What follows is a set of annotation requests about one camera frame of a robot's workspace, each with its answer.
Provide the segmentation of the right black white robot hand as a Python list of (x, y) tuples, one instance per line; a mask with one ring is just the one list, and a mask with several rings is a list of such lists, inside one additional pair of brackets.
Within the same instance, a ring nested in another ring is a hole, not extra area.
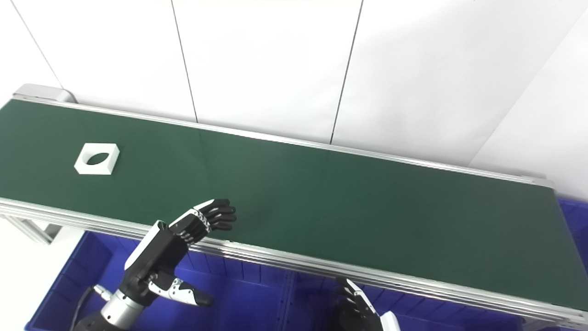
[(399, 331), (397, 317), (387, 311), (378, 314), (365, 292), (349, 278), (337, 276), (338, 321), (344, 331)]

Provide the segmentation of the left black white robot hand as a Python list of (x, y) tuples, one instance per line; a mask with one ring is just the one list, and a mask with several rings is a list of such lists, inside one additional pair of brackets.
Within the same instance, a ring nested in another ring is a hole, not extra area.
[(210, 307), (214, 298), (179, 279), (175, 270), (189, 247), (215, 230), (230, 231), (237, 220), (236, 208), (228, 199), (212, 199), (183, 212), (171, 224), (157, 221), (124, 264), (117, 289), (123, 299), (151, 306), (164, 297), (177, 302)]

